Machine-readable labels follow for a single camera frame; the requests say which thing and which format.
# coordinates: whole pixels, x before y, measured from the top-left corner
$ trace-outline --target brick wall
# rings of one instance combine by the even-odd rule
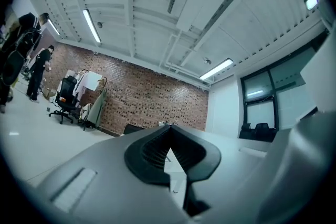
[[[106,55],[57,44],[46,86],[56,89],[67,70],[88,69],[108,78],[100,126],[121,134],[127,124],[155,127],[158,121],[205,129],[208,92]],[[94,103],[100,93],[88,90],[81,104]]]

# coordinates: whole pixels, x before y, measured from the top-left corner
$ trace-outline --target ceiling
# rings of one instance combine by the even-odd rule
[[[320,34],[318,9],[303,0],[233,0],[214,21],[224,0],[31,0],[48,12],[61,42],[144,66],[203,89],[233,74],[252,72]],[[102,40],[95,42],[82,10],[90,11]],[[216,76],[199,77],[231,58]]]

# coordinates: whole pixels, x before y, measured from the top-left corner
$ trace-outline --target smoke detector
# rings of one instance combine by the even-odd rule
[[[211,65],[211,61],[208,58],[204,57],[203,61],[204,61],[205,64]]]

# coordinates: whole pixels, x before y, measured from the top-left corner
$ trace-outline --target window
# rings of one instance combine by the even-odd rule
[[[327,35],[321,33],[292,54],[242,78],[244,125],[239,137],[272,141],[278,130],[292,128],[316,107],[300,73]]]

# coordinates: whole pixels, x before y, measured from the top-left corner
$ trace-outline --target floor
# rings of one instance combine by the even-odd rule
[[[40,104],[25,95],[28,82],[22,77],[13,89],[14,98],[0,115],[1,147],[14,175],[37,186],[51,171],[89,146],[113,137],[95,129],[70,124],[60,116],[48,116],[55,110],[42,94]]]

